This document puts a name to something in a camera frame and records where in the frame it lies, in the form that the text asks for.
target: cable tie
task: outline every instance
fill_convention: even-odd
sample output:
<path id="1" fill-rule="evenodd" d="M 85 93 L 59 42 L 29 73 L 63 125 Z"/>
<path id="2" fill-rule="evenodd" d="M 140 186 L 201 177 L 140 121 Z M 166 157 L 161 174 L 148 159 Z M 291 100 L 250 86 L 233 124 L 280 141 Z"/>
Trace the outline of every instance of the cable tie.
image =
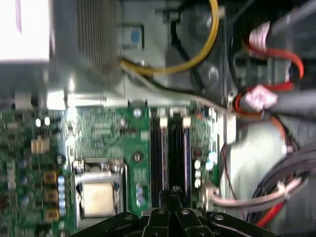
<path id="1" fill-rule="evenodd" d="M 277 189 L 283 193 L 283 196 L 285 198 L 285 200 L 289 200 L 290 199 L 290 195 L 288 193 L 288 190 L 286 188 L 286 185 L 282 182 L 278 182 L 277 185 L 276 185 Z"/>
<path id="2" fill-rule="evenodd" d="M 293 153 L 294 148 L 292 146 L 283 145 L 282 146 L 282 154 Z"/>

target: white cable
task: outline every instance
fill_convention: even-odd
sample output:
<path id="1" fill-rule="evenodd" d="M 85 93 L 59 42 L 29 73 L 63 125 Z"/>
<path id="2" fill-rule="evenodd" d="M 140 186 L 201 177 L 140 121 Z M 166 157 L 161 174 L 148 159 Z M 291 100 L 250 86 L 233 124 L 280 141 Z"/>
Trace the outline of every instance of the white cable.
<path id="1" fill-rule="evenodd" d="M 160 94 L 163 93 L 163 94 L 165 94 L 167 96 L 171 96 L 171 97 L 181 96 L 182 98 L 187 98 L 188 100 L 196 101 L 197 103 L 201 103 L 201 104 L 206 105 L 208 107 L 212 107 L 212 108 L 216 109 L 217 111 L 222 111 L 224 113 L 227 112 L 227 110 L 225 108 L 220 107 L 220 106 L 214 104 L 213 102 L 211 102 L 211 101 L 209 101 L 201 96 L 190 95 L 187 93 L 171 92 L 171 91 L 165 91 L 163 89 L 159 89 L 159 88 L 155 87 L 153 84 L 151 84 L 149 81 L 147 81 L 142 75 L 140 75 L 139 73 L 136 73 L 135 71 L 128 68 L 127 66 L 122 64 L 121 68 L 123 71 L 127 72 L 129 75 L 140 80 L 148 89 L 150 89 L 154 92 L 157 92 Z"/>
<path id="2" fill-rule="evenodd" d="M 214 190 L 209 192 L 209 198 L 211 202 L 220 207 L 260 211 L 286 201 L 289 198 L 289 194 L 297 193 L 306 183 L 307 180 L 302 182 L 302 178 L 295 178 L 283 189 L 280 188 L 272 194 L 252 199 L 224 199 L 216 195 Z"/>

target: blue capacitor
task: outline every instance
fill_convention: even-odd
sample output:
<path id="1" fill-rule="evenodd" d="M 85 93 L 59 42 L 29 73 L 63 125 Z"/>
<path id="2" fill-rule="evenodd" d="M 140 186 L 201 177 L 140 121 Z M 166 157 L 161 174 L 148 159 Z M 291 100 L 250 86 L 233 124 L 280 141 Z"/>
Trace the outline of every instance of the blue capacitor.
<path id="1" fill-rule="evenodd" d="M 22 197 L 21 199 L 21 205 L 27 206 L 29 204 L 29 198 L 27 196 Z"/>
<path id="2" fill-rule="evenodd" d="M 24 159 L 18 160 L 17 164 L 20 169 L 23 169 L 26 167 L 26 161 Z"/>
<path id="3" fill-rule="evenodd" d="M 59 209 L 59 215 L 60 215 L 60 216 L 66 216 L 66 209 L 60 208 L 60 209 Z"/>
<path id="4" fill-rule="evenodd" d="M 58 176 L 58 184 L 59 185 L 64 185 L 64 183 L 65 183 L 64 176 L 62 176 L 62 175 Z"/>
<path id="5" fill-rule="evenodd" d="M 143 196 L 138 196 L 136 200 L 136 205 L 138 207 L 145 205 L 145 198 Z"/>
<path id="6" fill-rule="evenodd" d="M 59 208 L 61 208 L 61 209 L 66 208 L 66 202 L 65 202 L 65 200 L 59 200 Z"/>
<path id="7" fill-rule="evenodd" d="M 21 183 L 22 185 L 27 185 L 27 183 L 28 183 L 27 177 L 23 177 L 23 178 L 21 179 L 20 183 Z"/>
<path id="8" fill-rule="evenodd" d="M 64 192 L 60 192 L 60 193 L 58 194 L 58 197 L 59 197 L 59 199 L 65 199 L 65 198 L 66 198 L 66 195 L 65 195 Z"/>
<path id="9" fill-rule="evenodd" d="M 143 187 L 139 186 L 136 188 L 136 197 L 142 196 L 144 193 Z"/>
<path id="10" fill-rule="evenodd" d="M 58 185 L 58 191 L 59 192 L 64 192 L 65 191 L 65 186 L 64 185 Z"/>

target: capacitor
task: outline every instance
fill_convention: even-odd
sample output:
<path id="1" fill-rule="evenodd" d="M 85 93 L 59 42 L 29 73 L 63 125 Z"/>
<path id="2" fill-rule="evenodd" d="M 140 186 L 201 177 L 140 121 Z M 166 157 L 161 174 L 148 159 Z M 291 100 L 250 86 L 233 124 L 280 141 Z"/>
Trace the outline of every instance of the capacitor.
<path id="1" fill-rule="evenodd" d="M 59 192 L 59 193 L 58 193 L 58 198 L 59 198 L 59 199 L 65 199 L 65 198 L 66 198 L 65 193 L 64 193 L 64 192 Z"/>
<path id="2" fill-rule="evenodd" d="M 208 159 L 211 161 L 211 162 L 217 162 L 217 153 L 216 152 L 210 152 L 208 154 Z"/>
<path id="3" fill-rule="evenodd" d="M 138 196 L 136 200 L 136 205 L 138 207 L 145 205 L 145 198 L 143 196 Z"/>
<path id="4" fill-rule="evenodd" d="M 27 206 L 29 204 L 29 197 L 28 196 L 24 196 L 21 198 L 21 205 L 22 206 Z"/>
<path id="5" fill-rule="evenodd" d="M 65 191 L 65 186 L 64 185 L 58 185 L 58 191 L 59 192 L 64 192 Z"/>
<path id="6" fill-rule="evenodd" d="M 18 167 L 19 167 L 20 169 L 23 169 L 23 168 L 26 167 L 26 161 L 25 161 L 24 159 L 18 160 L 18 161 L 17 161 L 17 164 L 18 164 Z"/>
<path id="7" fill-rule="evenodd" d="M 59 215 L 60 215 L 60 216 L 66 216 L 66 209 L 60 208 L 60 209 L 59 209 Z"/>
<path id="8" fill-rule="evenodd" d="M 27 183 L 28 183 L 28 178 L 27 177 L 23 177 L 21 179 L 21 181 L 20 181 L 20 184 L 22 184 L 22 185 L 27 185 Z"/>
<path id="9" fill-rule="evenodd" d="M 59 204 L 59 208 L 61 208 L 61 209 L 66 208 L 66 202 L 65 202 L 65 200 L 59 200 L 58 204 Z"/>
<path id="10" fill-rule="evenodd" d="M 194 181 L 194 187 L 196 189 L 198 189 L 199 187 L 201 187 L 201 180 L 200 179 L 195 179 Z"/>
<path id="11" fill-rule="evenodd" d="M 140 185 L 136 185 L 136 197 L 142 196 L 144 193 L 144 189 Z"/>
<path id="12" fill-rule="evenodd" d="M 194 169 L 200 169 L 201 168 L 201 161 L 198 159 L 194 162 Z"/>
<path id="13" fill-rule="evenodd" d="M 196 170 L 195 173 L 194 173 L 194 177 L 196 179 L 199 179 L 201 177 L 201 171 L 200 170 Z"/>
<path id="14" fill-rule="evenodd" d="M 213 169 L 213 166 L 214 166 L 214 163 L 211 162 L 211 161 L 208 161 L 206 164 L 205 164 L 205 169 L 207 171 L 211 171 Z"/>
<path id="15" fill-rule="evenodd" d="M 64 185 L 64 183 L 65 183 L 65 177 L 62 176 L 62 175 L 60 175 L 60 176 L 58 176 L 57 181 L 58 181 L 58 184 L 59 184 L 59 185 Z"/>

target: yellow wire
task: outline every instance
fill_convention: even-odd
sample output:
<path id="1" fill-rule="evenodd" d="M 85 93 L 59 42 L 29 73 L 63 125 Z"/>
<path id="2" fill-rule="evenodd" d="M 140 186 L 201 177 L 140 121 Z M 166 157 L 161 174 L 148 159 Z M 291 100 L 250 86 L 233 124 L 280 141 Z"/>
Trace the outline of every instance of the yellow wire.
<path id="1" fill-rule="evenodd" d="M 210 53 L 216 37 L 217 37 L 217 32 L 218 32 L 218 24 L 219 24 L 219 16 L 218 16 L 218 3 L 217 0 L 209 0 L 210 6 L 211 6 L 211 11 L 212 11 L 212 28 L 209 34 L 209 37 L 203 46 L 202 50 L 200 53 L 195 56 L 193 59 L 191 59 L 188 62 L 185 62 L 183 64 L 177 65 L 177 66 L 172 66 L 169 68 L 144 68 L 142 66 L 134 65 L 130 62 L 127 62 L 124 59 L 121 59 L 121 65 L 124 65 L 133 71 L 144 75 L 144 76 L 153 76 L 153 75 L 163 75 L 163 74 L 171 74 L 171 73 L 178 73 L 181 71 L 185 71 L 187 69 L 190 69 L 200 62 L 204 60 L 204 58 L 207 57 L 207 55 Z"/>

